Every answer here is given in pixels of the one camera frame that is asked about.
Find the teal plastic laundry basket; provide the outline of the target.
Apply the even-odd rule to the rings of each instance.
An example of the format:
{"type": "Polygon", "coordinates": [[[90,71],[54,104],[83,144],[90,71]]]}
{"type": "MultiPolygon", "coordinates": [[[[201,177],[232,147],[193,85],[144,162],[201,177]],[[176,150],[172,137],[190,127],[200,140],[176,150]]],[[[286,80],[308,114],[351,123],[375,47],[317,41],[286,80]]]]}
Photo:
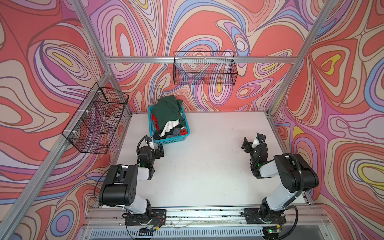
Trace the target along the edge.
{"type": "Polygon", "coordinates": [[[180,115],[185,121],[185,125],[175,126],[173,129],[169,129],[168,132],[164,132],[164,135],[161,136],[162,131],[160,131],[160,127],[158,127],[158,122],[153,119],[152,114],[153,106],[149,106],[148,108],[148,119],[149,119],[149,136],[152,138],[152,141],[156,144],[166,145],[176,142],[184,141],[191,133],[190,126],[187,120],[187,116],[184,110],[184,107],[181,106],[180,115]]]}

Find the green t shirt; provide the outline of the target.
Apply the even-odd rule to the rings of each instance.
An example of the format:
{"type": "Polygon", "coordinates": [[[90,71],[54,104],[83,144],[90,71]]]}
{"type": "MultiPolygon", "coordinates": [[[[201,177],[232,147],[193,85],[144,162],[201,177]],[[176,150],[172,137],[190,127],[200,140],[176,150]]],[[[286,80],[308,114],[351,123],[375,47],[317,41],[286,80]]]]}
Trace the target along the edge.
{"type": "Polygon", "coordinates": [[[158,100],[153,105],[152,114],[157,118],[159,131],[162,131],[168,122],[179,121],[183,127],[186,122],[181,115],[183,100],[177,100],[175,96],[167,96],[158,100]]]}

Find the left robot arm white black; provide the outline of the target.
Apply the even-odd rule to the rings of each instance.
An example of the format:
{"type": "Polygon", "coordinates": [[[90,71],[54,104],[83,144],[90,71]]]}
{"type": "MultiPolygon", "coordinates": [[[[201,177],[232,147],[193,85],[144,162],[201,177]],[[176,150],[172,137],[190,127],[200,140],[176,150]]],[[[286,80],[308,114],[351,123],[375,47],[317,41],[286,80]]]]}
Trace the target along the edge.
{"type": "Polygon", "coordinates": [[[98,202],[103,206],[120,207],[130,215],[152,217],[149,200],[139,196],[138,182],[150,181],[155,173],[155,160],[164,156],[164,148],[154,147],[152,138],[143,136],[136,147],[137,162],[133,165],[113,165],[99,191],[98,202]]]}

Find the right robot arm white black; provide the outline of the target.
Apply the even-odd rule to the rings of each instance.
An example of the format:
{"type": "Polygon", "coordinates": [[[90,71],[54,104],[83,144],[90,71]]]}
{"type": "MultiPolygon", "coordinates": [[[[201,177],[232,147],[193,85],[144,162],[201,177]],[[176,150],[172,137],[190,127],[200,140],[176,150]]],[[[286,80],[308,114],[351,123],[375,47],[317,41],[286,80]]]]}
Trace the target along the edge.
{"type": "Polygon", "coordinates": [[[250,169],[256,179],[279,177],[281,180],[275,191],[262,200],[256,213],[245,214],[248,218],[258,217],[264,224],[276,222],[303,192],[318,187],[320,183],[318,175],[299,154],[275,155],[269,161],[263,134],[257,134],[253,142],[244,138],[241,148],[250,154],[250,169]]]}

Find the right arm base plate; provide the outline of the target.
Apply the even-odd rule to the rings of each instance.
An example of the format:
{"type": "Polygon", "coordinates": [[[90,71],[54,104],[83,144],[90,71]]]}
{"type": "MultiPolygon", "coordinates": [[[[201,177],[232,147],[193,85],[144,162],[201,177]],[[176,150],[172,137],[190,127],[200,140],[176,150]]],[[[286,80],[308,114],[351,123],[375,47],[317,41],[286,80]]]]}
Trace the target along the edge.
{"type": "Polygon", "coordinates": [[[284,211],[260,210],[259,208],[245,208],[240,212],[246,218],[247,224],[283,225],[287,222],[284,211]]]}

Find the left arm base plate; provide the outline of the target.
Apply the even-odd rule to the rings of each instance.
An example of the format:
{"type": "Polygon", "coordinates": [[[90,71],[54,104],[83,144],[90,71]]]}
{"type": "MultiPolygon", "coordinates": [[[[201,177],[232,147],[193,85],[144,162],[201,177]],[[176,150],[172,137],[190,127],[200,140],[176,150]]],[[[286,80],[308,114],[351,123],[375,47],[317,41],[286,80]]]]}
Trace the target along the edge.
{"type": "Polygon", "coordinates": [[[166,223],[167,210],[147,210],[144,214],[132,214],[128,211],[122,214],[126,226],[153,226],[161,227],[166,223]]]}

